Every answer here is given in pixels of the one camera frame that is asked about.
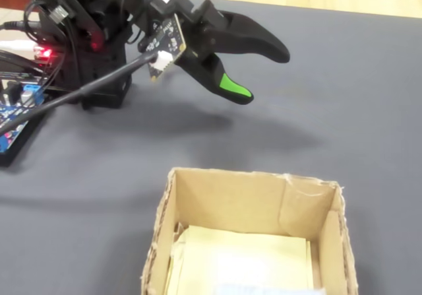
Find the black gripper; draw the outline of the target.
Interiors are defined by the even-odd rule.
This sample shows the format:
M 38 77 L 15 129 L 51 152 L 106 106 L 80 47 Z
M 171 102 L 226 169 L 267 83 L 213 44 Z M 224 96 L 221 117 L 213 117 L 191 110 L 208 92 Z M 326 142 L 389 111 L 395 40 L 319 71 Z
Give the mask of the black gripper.
M 150 0 L 150 27 L 155 31 L 165 19 L 177 15 L 189 49 L 176 65 L 212 94 L 247 105 L 254 100 L 253 93 L 229 78 L 216 53 L 254 53 L 276 63 L 288 63 L 290 52 L 273 33 L 248 16 L 221 13 L 228 24 L 213 29 L 213 47 L 206 29 L 219 26 L 220 15 L 210 0 L 197 8 L 191 0 Z

